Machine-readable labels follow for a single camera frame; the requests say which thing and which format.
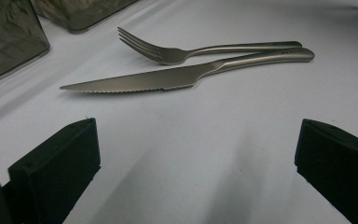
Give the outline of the clear grey plastic bin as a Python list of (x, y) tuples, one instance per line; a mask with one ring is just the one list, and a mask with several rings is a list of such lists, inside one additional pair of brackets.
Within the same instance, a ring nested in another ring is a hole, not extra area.
[(70, 33), (84, 33), (95, 24), (139, 0), (31, 0), (35, 12)]
[(49, 51), (31, 0), (0, 0), (0, 79)]

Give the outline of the steel table knife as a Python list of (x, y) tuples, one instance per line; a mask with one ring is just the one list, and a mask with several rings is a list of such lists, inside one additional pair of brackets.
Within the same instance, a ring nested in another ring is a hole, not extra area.
[(61, 90), (98, 93), (170, 91), (193, 87), (201, 78), (217, 73), (271, 63), (308, 63), (314, 57), (315, 54), (305, 48), (279, 49), (209, 63), (65, 85), (61, 86)]

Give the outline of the steel fork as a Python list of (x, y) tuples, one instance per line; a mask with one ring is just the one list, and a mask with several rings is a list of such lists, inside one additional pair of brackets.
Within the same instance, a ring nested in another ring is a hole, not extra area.
[(164, 48), (144, 41), (130, 32), (118, 27), (119, 39), (131, 49), (137, 51), (146, 58), (164, 65), (177, 65), (184, 63), (189, 57), (231, 52), (262, 52), (275, 49), (301, 48), (297, 41), (264, 42), (247, 44), (229, 44), (210, 46), (199, 49)]

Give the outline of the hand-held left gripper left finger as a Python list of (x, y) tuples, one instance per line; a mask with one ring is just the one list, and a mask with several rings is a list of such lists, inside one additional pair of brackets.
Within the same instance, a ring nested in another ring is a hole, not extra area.
[(62, 224), (101, 168), (95, 119), (69, 124), (8, 168), (15, 224)]

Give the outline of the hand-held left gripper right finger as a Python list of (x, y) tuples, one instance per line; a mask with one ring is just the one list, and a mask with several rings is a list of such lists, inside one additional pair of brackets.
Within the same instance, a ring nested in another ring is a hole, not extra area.
[(351, 224), (358, 224), (358, 137), (333, 125), (305, 119), (295, 166)]

